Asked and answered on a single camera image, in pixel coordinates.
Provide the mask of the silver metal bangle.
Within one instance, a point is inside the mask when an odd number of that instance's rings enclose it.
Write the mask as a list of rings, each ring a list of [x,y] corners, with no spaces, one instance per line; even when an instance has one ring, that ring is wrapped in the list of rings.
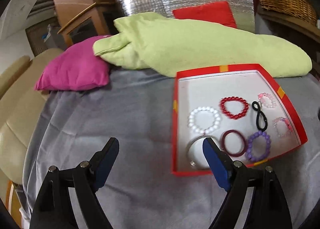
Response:
[[[203,141],[207,138],[213,138],[211,135],[200,135],[193,138],[186,147],[186,157],[189,165],[193,169],[206,170],[209,169],[209,164],[203,153]]]

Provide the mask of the red shallow box tray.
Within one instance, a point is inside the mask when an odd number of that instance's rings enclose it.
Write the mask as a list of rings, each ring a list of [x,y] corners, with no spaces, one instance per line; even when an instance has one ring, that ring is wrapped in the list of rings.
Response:
[[[281,86],[259,64],[212,66],[180,71],[174,85],[172,172],[204,175],[193,169],[186,147],[211,135],[233,160],[252,167],[295,150],[308,140]]]

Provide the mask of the beige sofa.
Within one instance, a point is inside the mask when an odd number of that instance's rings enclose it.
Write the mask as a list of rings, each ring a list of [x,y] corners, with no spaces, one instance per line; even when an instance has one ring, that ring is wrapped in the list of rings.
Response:
[[[24,55],[1,74],[1,170],[13,183],[22,184],[23,166],[29,142],[48,91],[34,86],[44,68],[62,53],[51,48],[31,59]]]

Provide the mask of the grey bed cover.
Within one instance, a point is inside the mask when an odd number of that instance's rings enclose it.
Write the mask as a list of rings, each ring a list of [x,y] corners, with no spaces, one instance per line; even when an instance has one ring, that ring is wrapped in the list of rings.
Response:
[[[276,80],[309,139],[269,162],[283,187],[293,228],[299,228],[319,200],[319,81],[310,74]],[[51,92],[24,161],[29,213],[50,166],[74,168],[116,137],[119,154],[97,192],[113,228],[208,228],[225,191],[213,175],[171,174],[173,87],[174,79],[151,69],[115,70],[101,89]]]

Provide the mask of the magenta pillow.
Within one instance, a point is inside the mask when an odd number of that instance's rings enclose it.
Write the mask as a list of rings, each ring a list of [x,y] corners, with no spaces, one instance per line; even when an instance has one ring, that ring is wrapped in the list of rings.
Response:
[[[104,37],[90,37],[67,48],[44,68],[34,89],[86,91],[107,85],[109,65],[93,52],[93,44]]]

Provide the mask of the wooden shelf table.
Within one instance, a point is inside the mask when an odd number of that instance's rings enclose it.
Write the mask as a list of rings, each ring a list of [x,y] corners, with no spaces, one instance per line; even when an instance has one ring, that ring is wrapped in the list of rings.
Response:
[[[272,34],[303,49],[312,61],[310,73],[319,79],[319,29],[303,20],[257,7],[255,31]]]

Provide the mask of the light green folded blanket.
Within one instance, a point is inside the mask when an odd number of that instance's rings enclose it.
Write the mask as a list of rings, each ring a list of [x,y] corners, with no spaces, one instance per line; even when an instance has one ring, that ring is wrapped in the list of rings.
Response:
[[[274,35],[154,12],[118,18],[114,25],[119,33],[96,41],[93,52],[125,69],[152,68],[175,77],[194,68],[260,64],[276,78],[304,76],[312,69],[306,52]]]

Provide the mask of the small red cushion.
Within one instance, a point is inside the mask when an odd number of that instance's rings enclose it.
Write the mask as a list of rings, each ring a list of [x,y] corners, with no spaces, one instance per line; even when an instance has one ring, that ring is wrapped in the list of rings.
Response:
[[[172,11],[176,19],[191,19],[213,22],[237,28],[232,10],[227,1],[216,1],[204,5],[183,7]]]

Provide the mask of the wooden cabinet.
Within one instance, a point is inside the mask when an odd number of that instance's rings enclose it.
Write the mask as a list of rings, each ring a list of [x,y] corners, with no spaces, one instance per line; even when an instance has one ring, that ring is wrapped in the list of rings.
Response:
[[[112,34],[116,0],[53,1],[61,26],[58,33],[68,47],[95,35]]]

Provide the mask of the wicker basket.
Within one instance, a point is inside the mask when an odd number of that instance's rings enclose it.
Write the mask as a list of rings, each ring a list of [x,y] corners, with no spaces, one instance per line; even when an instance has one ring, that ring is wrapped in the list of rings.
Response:
[[[308,0],[259,0],[263,9],[298,18],[317,25],[318,16]]]

